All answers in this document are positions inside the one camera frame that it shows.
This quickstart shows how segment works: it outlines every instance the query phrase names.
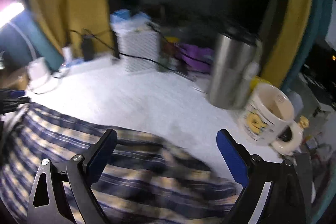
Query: white mug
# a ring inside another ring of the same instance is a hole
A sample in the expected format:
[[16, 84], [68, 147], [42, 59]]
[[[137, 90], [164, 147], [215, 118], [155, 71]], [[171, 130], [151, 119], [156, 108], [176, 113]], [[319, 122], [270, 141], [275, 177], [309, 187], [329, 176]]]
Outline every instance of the white mug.
[[[294, 108], [288, 97], [275, 86], [260, 83], [239, 117], [239, 126], [256, 145], [271, 144], [281, 154], [292, 155], [303, 139], [303, 128], [293, 119]], [[289, 142], [277, 139], [288, 126], [292, 139]]]

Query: screw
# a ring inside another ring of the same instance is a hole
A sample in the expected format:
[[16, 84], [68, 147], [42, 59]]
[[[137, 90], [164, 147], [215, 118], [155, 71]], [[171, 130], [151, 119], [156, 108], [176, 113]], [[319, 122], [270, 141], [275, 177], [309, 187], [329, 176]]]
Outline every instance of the screw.
[[291, 160], [285, 160], [285, 165], [291, 166], [293, 165], [293, 163], [291, 162]]
[[49, 163], [49, 159], [44, 159], [41, 161], [42, 165], [47, 165]]
[[254, 161], [261, 161], [261, 157], [260, 157], [259, 155], [257, 155], [257, 154], [253, 154], [253, 155], [251, 156], [251, 158], [252, 158], [252, 160], [254, 160]]
[[77, 154], [77, 155], [74, 155], [73, 160], [74, 161], [80, 161], [82, 159], [82, 157], [83, 157], [82, 155]]

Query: white table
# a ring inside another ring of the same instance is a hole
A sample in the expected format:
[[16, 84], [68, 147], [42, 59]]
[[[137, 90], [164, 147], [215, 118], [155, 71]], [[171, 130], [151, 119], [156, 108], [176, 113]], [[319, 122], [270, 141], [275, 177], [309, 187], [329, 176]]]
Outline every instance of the white table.
[[[43, 88], [48, 90], [57, 81], [52, 79]], [[27, 95], [34, 102], [88, 122], [164, 137], [205, 162], [220, 177], [231, 180], [216, 145], [216, 134], [223, 128], [250, 154], [282, 162], [270, 147], [255, 146], [246, 140], [236, 125], [234, 113], [212, 106], [191, 81], [174, 73], [126, 73], [122, 63], [112, 65], [110, 57], [103, 57], [72, 68], [57, 89]], [[258, 220], [268, 189], [269, 184], [264, 187], [250, 223]]]

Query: striped cloth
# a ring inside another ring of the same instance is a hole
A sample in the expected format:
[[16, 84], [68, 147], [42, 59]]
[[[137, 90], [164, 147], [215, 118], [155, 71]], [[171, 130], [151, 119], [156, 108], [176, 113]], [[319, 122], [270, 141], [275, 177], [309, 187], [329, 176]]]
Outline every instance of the striped cloth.
[[[161, 137], [88, 123], [30, 103], [1, 157], [0, 197], [19, 223], [26, 222], [41, 160], [69, 160], [107, 128], [117, 132], [118, 144], [91, 189], [111, 223], [220, 223], [236, 201], [233, 182]], [[69, 184], [64, 188], [75, 220], [84, 223]]]

